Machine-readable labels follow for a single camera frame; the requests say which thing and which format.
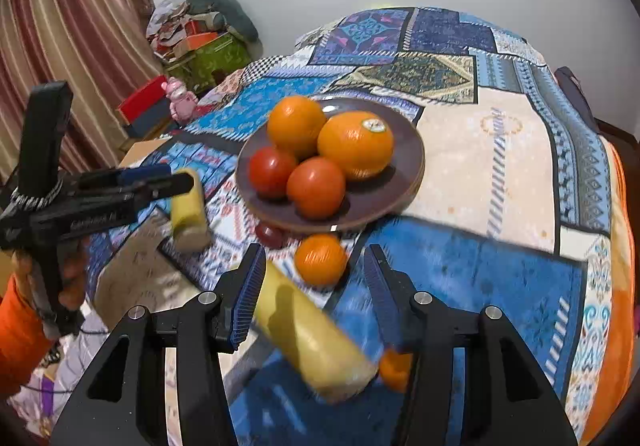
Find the orange sleeve forearm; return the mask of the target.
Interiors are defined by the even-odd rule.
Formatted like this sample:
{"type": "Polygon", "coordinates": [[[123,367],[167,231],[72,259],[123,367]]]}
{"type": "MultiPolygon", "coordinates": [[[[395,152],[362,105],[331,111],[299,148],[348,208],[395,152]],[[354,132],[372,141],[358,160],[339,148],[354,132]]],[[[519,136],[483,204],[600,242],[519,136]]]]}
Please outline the orange sleeve forearm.
{"type": "Polygon", "coordinates": [[[18,291],[15,275],[1,299],[0,314],[0,390],[1,399],[6,400],[30,380],[32,371],[52,348],[52,341],[44,335],[36,311],[18,291]]]}

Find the left hand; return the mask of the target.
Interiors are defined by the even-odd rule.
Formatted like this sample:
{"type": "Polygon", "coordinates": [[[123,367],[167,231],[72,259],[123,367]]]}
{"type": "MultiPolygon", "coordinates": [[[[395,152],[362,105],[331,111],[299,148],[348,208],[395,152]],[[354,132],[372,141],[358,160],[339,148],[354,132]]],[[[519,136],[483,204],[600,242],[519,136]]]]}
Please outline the left hand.
{"type": "MultiPolygon", "coordinates": [[[[87,264],[86,241],[81,240],[73,253],[66,257],[62,270],[63,290],[58,295],[58,302],[70,311],[78,310],[85,301],[87,264]]],[[[32,287],[35,285],[32,258],[23,251],[14,251],[12,265],[17,293],[25,303],[35,307],[32,300],[32,287]]]]}

